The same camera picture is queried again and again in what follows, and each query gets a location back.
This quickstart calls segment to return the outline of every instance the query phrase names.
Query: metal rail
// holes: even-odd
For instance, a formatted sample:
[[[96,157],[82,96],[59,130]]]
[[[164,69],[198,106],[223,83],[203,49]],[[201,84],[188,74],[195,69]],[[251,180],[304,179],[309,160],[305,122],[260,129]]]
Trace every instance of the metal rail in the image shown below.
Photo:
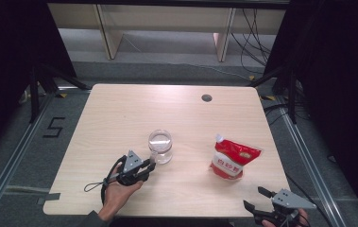
[[[41,105],[40,112],[37,118],[28,125],[25,134],[23,135],[16,149],[13,151],[8,163],[3,169],[0,175],[0,200],[2,198],[5,189],[8,186],[9,181],[11,180],[11,177],[13,176],[17,167],[22,161],[26,153],[26,150],[35,134],[35,131],[37,130],[39,124],[43,119],[43,114],[45,113],[45,110],[49,106],[49,103],[52,101],[52,99],[53,99],[53,94],[49,94],[44,98],[43,104]]]
[[[280,104],[285,103],[281,96],[278,96],[278,101]],[[308,147],[306,146],[297,125],[293,124],[290,117],[286,114],[285,110],[281,108],[281,114],[283,114],[284,122],[287,126],[287,129],[290,131],[291,137],[293,138],[298,153],[302,159],[302,162],[305,164],[306,170],[308,171],[309,176],[311,177],[312,183],[315,186],[317,195],[320,197],[323,206],[328,214],[328,218],[332,223],[332,226],[347,226],[344,221],[343,216],[341,215],[337,202],[334,200],[332,193],[330,192],[328,186],[320,174],[314,158],[312,157]]]

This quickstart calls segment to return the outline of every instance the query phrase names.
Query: snack bag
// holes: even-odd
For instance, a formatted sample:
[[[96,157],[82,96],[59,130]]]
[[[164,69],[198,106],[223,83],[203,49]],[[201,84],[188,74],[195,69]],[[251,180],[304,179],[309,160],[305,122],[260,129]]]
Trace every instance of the snack bag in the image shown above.
[[[260,149],[225,140],[223,136],[216,135],[216,152],[211,162],[213,172],[224,179],[238,179],[243,176],[243,166],[261,154]]]

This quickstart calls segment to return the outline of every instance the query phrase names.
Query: table hole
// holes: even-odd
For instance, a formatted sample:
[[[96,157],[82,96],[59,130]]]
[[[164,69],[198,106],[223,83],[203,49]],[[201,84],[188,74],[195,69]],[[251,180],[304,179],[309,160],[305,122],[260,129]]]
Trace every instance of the table hole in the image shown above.
[[[205,94],[202,96],[202,100],[204,100],[205,102],[210,102],[212,101],[212,97],[210,95]]]

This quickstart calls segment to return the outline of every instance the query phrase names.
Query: wooden table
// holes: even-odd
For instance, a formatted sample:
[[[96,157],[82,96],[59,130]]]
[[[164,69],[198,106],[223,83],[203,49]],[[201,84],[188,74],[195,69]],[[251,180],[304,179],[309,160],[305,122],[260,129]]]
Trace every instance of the wooden table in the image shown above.
[[[210,95],[212,101],[202,100]],[[240,218],[252,216],[243,205],[272,210],[257,187],[289,188],[261,101],[254,88],[179,85],[97,84],[77,123],[47,201],[48,215],[86,215],[98,211],[100,187],[84,192],[87,183],[101,182],[118,158],[132,149],[144,160],[147,140],[156,129],[173,139],[172,160],[157,166],[121,216]],[[239,181],[223,180],[209,165],[215,135],[263,150],[244,167]]]

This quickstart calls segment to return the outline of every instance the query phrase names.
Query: person's arm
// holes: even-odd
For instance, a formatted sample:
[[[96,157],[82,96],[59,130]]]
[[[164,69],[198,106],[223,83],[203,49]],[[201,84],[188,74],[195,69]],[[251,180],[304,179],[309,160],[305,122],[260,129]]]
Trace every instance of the person's arm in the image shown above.
[[[128,198],[138,189],[144,182],[137,182],[131,186],[124,186],[118,182],[109,183],[105,191],[104,206],[97,214],[92,211],[78,226],[108,226],[114,215],[126,204]]]
[[[308,214],[306,213],[306,211],[304,209],[299,209],[299,214],[302,216],[302,218],[299,219],[299,222],[305,226],[308,226]],[[276,227],[273,223],[267,221],[267,220],[263,220],[262,221],[262,225],[264,227]]]

